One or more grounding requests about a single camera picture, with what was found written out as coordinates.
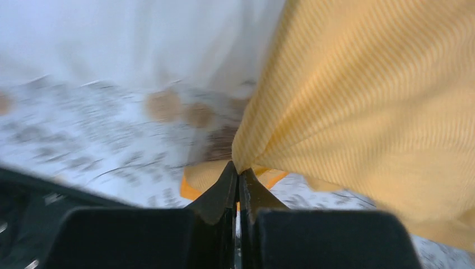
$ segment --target floral pattern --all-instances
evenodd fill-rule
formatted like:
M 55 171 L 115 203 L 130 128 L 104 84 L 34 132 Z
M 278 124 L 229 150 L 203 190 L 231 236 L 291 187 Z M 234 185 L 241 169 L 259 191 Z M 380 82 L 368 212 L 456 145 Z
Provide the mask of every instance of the floral pattern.
M 108 82 L 73 88 L 51 77 L 1 91 L 13 106 L 0 116 L 0 164 L 136 206 L 190 203 L 179 195 L 183 152 L 193 146 L 190 128 L 151 122 L 143 113 L 147 92 Z M 313 192 L 296 174 L 271 192 L 290 208 L 375 208 L 347 190 Z M 412 239 L 426 269 L 475 268 L 473 255 Z

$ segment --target striped yellow cloth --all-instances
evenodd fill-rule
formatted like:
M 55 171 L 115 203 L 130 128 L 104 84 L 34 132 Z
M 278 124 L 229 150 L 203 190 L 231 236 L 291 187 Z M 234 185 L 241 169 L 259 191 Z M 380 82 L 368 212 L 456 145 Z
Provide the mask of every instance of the striped yellow cloth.
M 349 188 L 475 252 L 475 0 L 288 0 L 274 38 L 238 170 Z

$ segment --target black object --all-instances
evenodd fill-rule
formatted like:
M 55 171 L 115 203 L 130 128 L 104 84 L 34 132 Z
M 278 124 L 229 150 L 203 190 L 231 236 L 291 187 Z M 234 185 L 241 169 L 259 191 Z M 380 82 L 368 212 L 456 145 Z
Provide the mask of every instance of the black object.
M 65 214 L 84 206 L 128 207 L 0 169 L 0 268 L 40 268 Z
M 290 210 L 232 162 L 184 209 L 71 211 L 41 268 L 234 268 L 238 202 L 243 269 L 421 268 L 394 216 Z

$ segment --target white curtain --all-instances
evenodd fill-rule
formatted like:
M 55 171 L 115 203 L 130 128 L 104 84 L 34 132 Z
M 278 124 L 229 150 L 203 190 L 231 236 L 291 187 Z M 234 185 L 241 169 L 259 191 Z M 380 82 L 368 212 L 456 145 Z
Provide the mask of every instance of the white curtain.
M 0 82 L 187 80 L 233 92 L 257 80 L 284 2 L 0 0 Z

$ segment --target white patterned surface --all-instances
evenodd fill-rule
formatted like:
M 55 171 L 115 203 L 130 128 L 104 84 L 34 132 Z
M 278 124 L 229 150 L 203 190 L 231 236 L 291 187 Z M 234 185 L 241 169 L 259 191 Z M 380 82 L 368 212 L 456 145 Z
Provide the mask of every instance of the white patterned surface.
M 164 125 L 142 113 L 145 91 L 98 82 L 74 88 L 41 78 L 0 89 L 13 102 L 0 117 L 0 163 L 60 184 L 143 207 L 182 207 L 179 196 L 189 146 L 186 126 Z M 271 190 L 292 208 L 372 209 L 349 191 L 312 192 L 289 175 Z M 475 268 L 470 256 L 413 236 L 424 268 Z

